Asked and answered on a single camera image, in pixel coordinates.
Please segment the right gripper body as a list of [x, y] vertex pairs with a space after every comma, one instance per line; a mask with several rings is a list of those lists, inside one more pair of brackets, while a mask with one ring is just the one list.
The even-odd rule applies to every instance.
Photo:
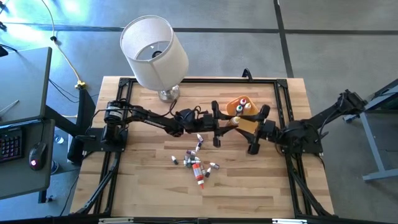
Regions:
[[277, 126], [276, 122], [266, 119], [258, 131], [258, 135], [261, 139], [265, 139], [270, 142], [276, 142], [277, 140]]

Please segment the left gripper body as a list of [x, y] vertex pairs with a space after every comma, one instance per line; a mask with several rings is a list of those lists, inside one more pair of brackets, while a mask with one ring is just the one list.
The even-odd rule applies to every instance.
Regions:
[[220, 133], [220, 125], [218, 119], [215, 119], [212, 114], [204, 114], [199, 120], [199, 133], [214, 132]]

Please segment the yellow plastic basket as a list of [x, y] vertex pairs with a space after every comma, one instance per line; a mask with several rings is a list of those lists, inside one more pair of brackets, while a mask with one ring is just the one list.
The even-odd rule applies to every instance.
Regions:
[[[237, 115], [237, 111], [236, 111], [236, 107], [238, 105], [241, 105], [240, 99], [245, 98], [247, 103], [251, 104], [251, 109], [250, 110], [245, 110], [244, 109], [244, 105], [243, 105], [243, 110], [242, 110], [242, 115], [255, 115], [258, 114], [259, 109], [257, 108], [257, 106], [254, 104], [254, 102], [246, 95], [243, 96], [239, 96], [236, 99], [230, 101], [227, 105], [226, 105], [226, 112], [228, 115], [231, 115], [232, 117], [238, 116]], [[247, 131], [249, 133], [254, 133], [256, 128], [257, 128], [258, 122], [255, 121], [248, 121], [245, 119], [240, 119], [239, 121], [239, 125], [238, 125], [238, 129], [242, 129], [244, 131]]]

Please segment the orange-capped red coloring bottle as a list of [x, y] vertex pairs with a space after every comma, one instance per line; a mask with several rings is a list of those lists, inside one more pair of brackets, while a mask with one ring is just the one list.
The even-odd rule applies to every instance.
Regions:
[[193, 164], [192, 165], [193, 173], [195, 176], [195, 179], [197, 181], [197, 184], [201, 187], [201, 189], [204, 189], [204, 175], [201, 171], [200, 165], [199, 164]]

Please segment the white shade silver table lamp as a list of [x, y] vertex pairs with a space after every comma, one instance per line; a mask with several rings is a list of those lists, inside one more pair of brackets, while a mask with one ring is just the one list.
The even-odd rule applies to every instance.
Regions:
[[155, 15], [134, 19], [123, 29], [120, 46], [141, 86], [165, 103], [178, 99], [189, 61], [167, 20]]

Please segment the gray side table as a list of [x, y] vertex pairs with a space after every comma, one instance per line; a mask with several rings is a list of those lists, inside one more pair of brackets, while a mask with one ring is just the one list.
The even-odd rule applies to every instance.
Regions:
[[344, 122], [359, 118], [363, 125], [377, 171], [363, 176], [365, 182], [398, 177], [398, 167], [390, 168], [384, 161], [388, 152], [398, 152], [398, 78], [369, 97], [365, 110], [348, 115]]

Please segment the black desk leg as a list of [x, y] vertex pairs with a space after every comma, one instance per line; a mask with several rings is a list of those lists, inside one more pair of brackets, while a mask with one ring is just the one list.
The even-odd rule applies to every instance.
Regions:
[[91, 117], [94, 115], [96, 105], [86, 89], [79, 90], [78, 116], [76, 123], [72, 123], [61, 114], [46, 106], [44, 111], [45, 119], [53, 119], [55, 126], [72, 136], [72, 142], [69, 147], [67, 159], [74, 164], [81, 164], [83, 160], [83, 146], [77, 136], [85, 135], [86, 130], [91, 125]]

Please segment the black computer mouse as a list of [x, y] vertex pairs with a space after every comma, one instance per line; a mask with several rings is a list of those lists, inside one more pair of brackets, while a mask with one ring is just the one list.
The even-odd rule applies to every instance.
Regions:
[[46, 163], [47, 144], [38, 142], [29, 151], [29, 166], [32, 170], [41, 170]]

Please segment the gray keyboard desk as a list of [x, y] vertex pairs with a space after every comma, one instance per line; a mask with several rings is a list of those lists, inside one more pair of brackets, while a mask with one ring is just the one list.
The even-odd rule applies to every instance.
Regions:
[[[55, 121], [52, 119], [1, 129], [21, 128], [23, 130], [24, 157], [0, 163], [0, 200], [46, 190], [50, 184]], [[29, 151], [34, 144], [47, 144], [46, 163], [41, 170], [29, 166]]]

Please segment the black keyboard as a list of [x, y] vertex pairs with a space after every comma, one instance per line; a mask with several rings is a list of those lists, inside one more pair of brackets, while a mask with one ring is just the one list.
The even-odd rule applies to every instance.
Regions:
[[21, 128], [0, 129], [0, 163], [24, 157], [23, 136]]

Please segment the silver pen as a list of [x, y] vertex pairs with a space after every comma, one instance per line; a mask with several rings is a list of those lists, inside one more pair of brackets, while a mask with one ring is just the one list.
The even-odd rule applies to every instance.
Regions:
[[5, 108], [0, 110], [0, 114], [4, 114], [6, 113], [8, 110], [10, 110], [13, 106], [17, 105], [19, 102], [19, 100], [14, 101], [13, 103], [11, 103], [10, 105], [7, 105]]

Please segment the black aluminium table frame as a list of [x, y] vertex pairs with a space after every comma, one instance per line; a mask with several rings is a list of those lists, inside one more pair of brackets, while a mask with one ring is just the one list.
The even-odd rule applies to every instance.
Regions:
[[[300, 78], [276, 80], [243, 78], [189, 78], [181, 86], [176, 110], [200, 106], [211, 109], [217, 101], [222, 108], [241, 96], [249, 96], [256, 106], [268, 104], [270, 119], [276, 122], [309, 118], [305, 85]], [[175, 165], [187, 150], [197, 144], [197, 137], [179, 138], [141, 122], [129, 125], [129, 138], [121, 154], [118, 176], [112, 183], [113, 217], [133, 217], [137, 221], [153, 218], [157, 222], [214, 224], [222, 220], [257, 220], [292, 218], [294, 209], [285, 159], [274, 145], [261, 141], [255, 156], [247, 153], [247, 141], [236, 131], [224, 135], [221, 147], [213, 146], [213, 135], [205, 133], [199, 157], [204, 164], [219, 164], [212, 170], [204, 187], [197, 185], [193, 172]]]

